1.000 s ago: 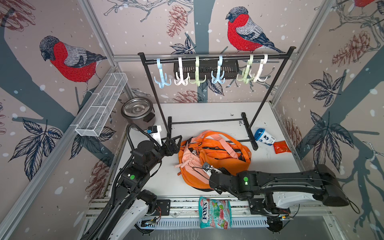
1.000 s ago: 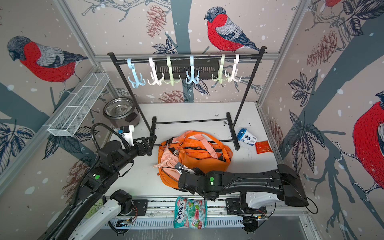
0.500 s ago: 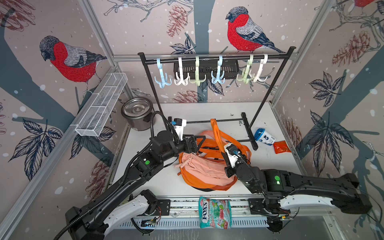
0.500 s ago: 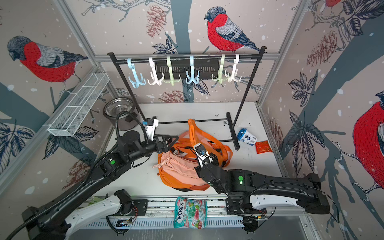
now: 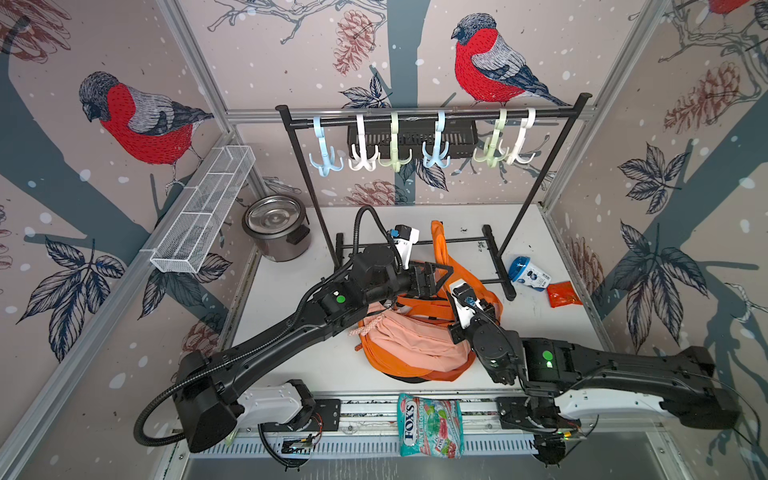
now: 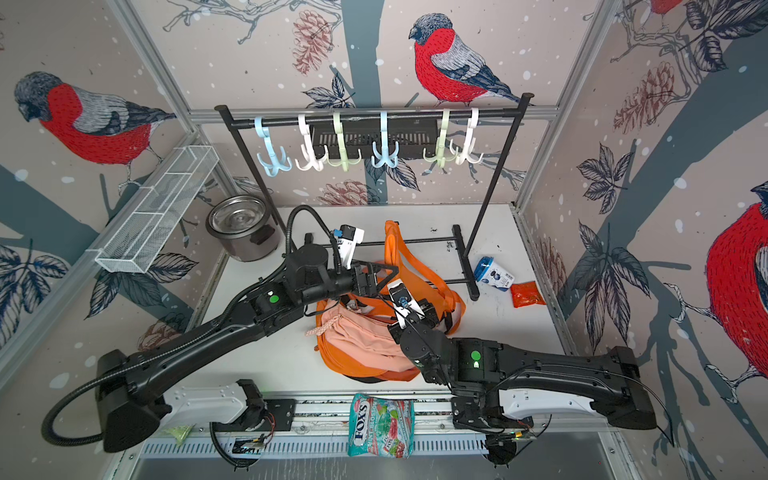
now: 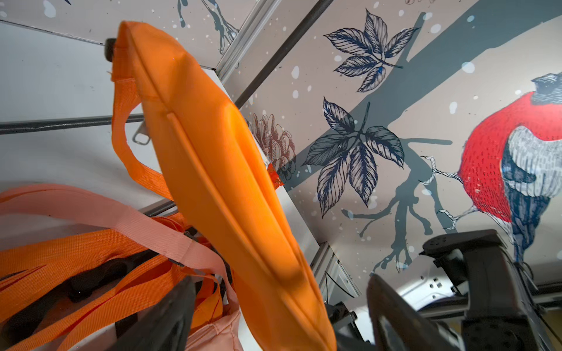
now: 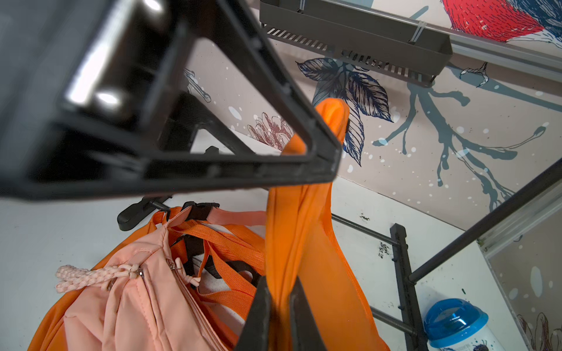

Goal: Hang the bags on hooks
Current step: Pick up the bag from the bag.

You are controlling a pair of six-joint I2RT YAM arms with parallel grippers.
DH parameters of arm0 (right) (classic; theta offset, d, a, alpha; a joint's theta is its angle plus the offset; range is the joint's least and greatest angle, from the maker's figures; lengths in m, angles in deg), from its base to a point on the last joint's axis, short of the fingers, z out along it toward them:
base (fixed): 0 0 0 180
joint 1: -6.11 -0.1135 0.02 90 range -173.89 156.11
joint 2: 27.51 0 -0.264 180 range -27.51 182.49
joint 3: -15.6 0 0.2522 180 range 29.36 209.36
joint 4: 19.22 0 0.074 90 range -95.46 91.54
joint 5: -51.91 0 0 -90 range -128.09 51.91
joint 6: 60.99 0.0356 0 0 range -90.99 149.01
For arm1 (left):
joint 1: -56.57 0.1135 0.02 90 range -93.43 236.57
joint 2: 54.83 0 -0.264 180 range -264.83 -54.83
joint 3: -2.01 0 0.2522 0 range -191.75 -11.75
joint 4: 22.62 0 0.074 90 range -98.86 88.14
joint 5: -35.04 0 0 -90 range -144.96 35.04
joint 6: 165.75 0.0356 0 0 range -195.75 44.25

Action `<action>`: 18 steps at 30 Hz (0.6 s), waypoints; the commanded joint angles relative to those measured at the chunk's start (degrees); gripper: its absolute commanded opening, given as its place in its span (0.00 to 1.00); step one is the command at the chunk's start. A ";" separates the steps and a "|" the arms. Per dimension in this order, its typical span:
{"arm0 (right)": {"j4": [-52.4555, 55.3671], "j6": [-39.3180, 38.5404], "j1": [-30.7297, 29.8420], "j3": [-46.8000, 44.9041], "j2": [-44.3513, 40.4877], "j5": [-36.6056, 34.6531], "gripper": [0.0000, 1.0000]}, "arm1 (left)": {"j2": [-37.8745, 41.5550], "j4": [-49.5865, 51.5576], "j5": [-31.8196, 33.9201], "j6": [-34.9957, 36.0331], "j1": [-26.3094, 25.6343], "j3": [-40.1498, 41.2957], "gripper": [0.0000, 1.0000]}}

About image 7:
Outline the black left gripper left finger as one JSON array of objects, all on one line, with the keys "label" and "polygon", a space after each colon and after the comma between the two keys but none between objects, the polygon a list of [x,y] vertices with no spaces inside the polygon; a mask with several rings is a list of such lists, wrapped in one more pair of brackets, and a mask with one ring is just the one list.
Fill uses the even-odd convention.
[{"label": "black left gripper left finger", "polygon": [[184,350],[195,311],[196,285],[184,278],[153,307],[143,320],[134,324],[111,350]]}]

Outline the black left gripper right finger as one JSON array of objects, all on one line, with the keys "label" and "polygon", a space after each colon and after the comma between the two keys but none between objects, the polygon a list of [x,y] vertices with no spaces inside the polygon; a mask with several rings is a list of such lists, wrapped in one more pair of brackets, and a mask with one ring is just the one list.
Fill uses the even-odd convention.
[{"label": "black left gripper right finger", "polygon": [[464,350],[461,338],[422,317],[380,276],[370,277],[367,306],[376,350]]}]

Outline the orange backpack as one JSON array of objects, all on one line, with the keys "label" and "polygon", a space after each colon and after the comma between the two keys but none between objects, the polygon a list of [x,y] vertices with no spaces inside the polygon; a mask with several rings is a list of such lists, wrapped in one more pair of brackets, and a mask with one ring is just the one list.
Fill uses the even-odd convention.
[{"label": "orange backpack", "polygon": [[[187,229],[181,214],[151,219]],[[152,307],[196,272],[111,228],[3,251],[1,335],[11,350],[64,336],[68,350],[96,328]]]}]

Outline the orange waist bag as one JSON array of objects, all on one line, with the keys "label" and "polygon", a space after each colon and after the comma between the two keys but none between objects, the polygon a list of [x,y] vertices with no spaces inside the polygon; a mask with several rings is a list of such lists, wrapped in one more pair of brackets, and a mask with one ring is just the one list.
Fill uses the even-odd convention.
[{"label": "orange waist bag", "polygon": [[120,24],[112,80],[114,151],[228,263],[257,343],[335,350],[318,284],[239,109],[174,38],[146,23]]}]

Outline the pink waist bag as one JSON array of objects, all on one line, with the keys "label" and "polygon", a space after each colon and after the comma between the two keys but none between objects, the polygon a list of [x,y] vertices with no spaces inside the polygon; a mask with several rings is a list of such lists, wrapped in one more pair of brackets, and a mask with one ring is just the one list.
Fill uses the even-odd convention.
[{"label": "pink waist bag", "polygon": [[[36,184],[1,193],[1,214],[34,214],[116,230],[134,242],[203,277],[227,279],[222,258],[209,248],[130,206],[76,187]],[[229,283],[228,313],[199,328],[188,340],[187,350],[241,350],[237,294]]]}]

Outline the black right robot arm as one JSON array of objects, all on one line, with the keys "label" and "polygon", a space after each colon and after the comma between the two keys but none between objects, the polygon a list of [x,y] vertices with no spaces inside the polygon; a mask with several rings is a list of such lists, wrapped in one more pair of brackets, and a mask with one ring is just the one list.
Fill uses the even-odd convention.
[{"label": "black right robot arm", "polygon": [[468,299],[465,349],[554,350],[531,282],[496,230],[439,235],[424,243],[422,253],[436,259],[456,295]]}]

